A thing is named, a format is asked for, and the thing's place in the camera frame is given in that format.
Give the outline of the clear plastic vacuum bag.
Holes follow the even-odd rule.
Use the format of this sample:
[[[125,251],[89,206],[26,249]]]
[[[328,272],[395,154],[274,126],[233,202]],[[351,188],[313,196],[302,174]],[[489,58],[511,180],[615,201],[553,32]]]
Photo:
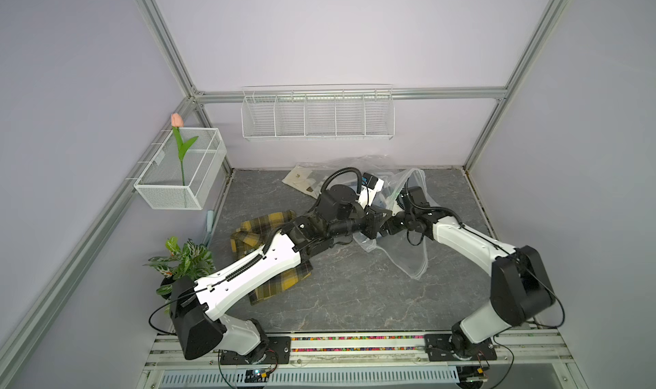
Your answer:
[[[382,179],[385,184],[374,204],[388,210],[398,212],[396,199],[404,187],[422,187],[426,185],[425,171],[417,167],[402,166],[388,155],[366,155],[361,157],[336,158],[324,163],[300,163],[298,165],[317,166],[330,171],[345,167],[354,167],[362,173],[370,173]],[[370,240],[361,233],[353,235],[354,241],[366,252],[382,252],[401,271],[414,280],[420,279],[428,267],[426,241],[420,241],[412,246],[406,239],[406,231],[395,235],[379,234],[375,240]]]

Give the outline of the yellow plaid shirt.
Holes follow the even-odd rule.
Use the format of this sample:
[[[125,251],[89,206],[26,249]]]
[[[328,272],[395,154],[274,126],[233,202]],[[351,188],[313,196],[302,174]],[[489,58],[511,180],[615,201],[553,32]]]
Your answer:
[[[231,234],[230,243],[236,260],[254,252],[265,244],[268,235],[276,228],[295,219],[295,211],[281,211],[260,216],[240,224]],[[310,262],[301,262],[297,267],[288,269],[266,281],[249,293],[249,303],[258,305],[275,295],[283,293],[299,282],[307,279],[313,270]]]

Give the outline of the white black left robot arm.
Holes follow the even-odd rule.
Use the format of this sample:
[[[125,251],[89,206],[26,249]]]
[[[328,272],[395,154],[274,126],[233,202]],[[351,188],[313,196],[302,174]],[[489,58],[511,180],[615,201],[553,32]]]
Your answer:
[[[241,298],[288,269],[361,233],[374,240],[391,215],[373,206],[383,190],[379,177],[348,167],[329,175],[313,207],[275,225],[263,246],[234,264],[196,281],[184,276],[172,284],[170,317],[183,356],[198,359],[230,351],[246,363],[259,363],[270,352],[269,339],[255,320],[240,320],[228,310]]]

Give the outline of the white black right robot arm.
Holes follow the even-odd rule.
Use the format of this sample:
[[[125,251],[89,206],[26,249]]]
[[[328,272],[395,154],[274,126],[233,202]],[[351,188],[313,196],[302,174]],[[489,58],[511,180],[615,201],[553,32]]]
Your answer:
[[[421,187],[403,188],[396,202],[401,210],[384,232],[419,233],[459,252],[490,277],[488,301],[451,329],[448,350],[456,358],[470,359],[493,336],[560,303],[535,248],[502,243],[471,228],[451,209],[429,205]]]

